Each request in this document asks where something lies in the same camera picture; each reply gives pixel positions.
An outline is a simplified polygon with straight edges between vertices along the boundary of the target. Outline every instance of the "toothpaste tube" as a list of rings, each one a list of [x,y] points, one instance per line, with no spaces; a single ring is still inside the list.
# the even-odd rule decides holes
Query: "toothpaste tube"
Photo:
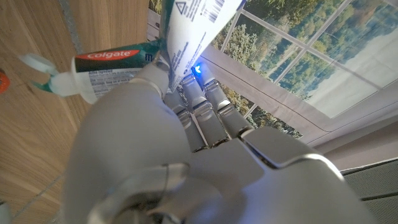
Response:
[[[245,0],[163,1],[160,19],[162,51],[172,71],[169,87],[177,88],[207,45]]]
[[[50,74],[47,83],[32,82],[37,88],[60,96],[80,94],[92,104],[114,87],[132,79],[153,60],[159,46],[160,41],[155,40],[77,55],[72,58],[70,72],[63,73],[58,73],[53,63],[38,55],[27,54],[20,59],[32,68]]]

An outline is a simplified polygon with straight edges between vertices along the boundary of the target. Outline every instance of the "barcode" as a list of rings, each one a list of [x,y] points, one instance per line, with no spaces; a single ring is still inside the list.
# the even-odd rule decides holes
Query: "barcode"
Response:
[[[207,7],[203,15],[206,16],[212,23],[215,23],[223,5],[224,0],[214,0],[214,4],[212,4],[210,7]]]

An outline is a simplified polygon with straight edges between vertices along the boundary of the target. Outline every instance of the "blue led light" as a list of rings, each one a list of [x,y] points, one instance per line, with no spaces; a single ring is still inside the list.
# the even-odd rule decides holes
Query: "blue led light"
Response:
[[[200,65],[195,67],[195,71],[197,71],[197,73],[201,73],[201,71],[199,69],[200,69]]]

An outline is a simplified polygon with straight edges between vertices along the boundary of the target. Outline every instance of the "warning triangle symbol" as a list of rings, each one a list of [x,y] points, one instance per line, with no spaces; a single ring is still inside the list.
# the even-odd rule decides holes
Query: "warning triangle symbol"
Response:
[[[182,12],[184,11],[186,2],[176,2],[175,4],[177,5],[177,8],[182,15]]]

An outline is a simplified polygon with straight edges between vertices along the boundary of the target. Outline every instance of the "window pane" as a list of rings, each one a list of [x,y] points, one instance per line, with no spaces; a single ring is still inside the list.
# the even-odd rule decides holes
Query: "window pane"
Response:
[[[343,0],[251,0],[245,10],[301,41],[308,41]]]
[[[231,20],[224,26],[224,28],[217,34],[217,36],[214,38],[213,41],[211,41],[211,45],[218,49],[221,50],[221,47],[224,44],[226,35],[228,34],[229,28],[231,28],[231,24],[234,21],[234,17],[232,17]]]
[[[276,128],[293,138],[301,138],[303,135],[294,128],[283,122],[281,119],[261,109],[259,106],[248,116],[248,121],[255,127],[261,128],[264,126]]]
[[[398,10],[382,0],[355,0],[312,47],[384,87],[398,78]]]
[[[226,85],[221,84],[226,97],[235,106],[235,108],[244,116],[250,108],[254,105],[253,102],[236,93],[234,90],[228,88]]]
[[[290,41],[241,15],[224,53],[273,82],[299,50]]]
[[[306,53],[280,86],[333,118],[377,92],[377,88]]]

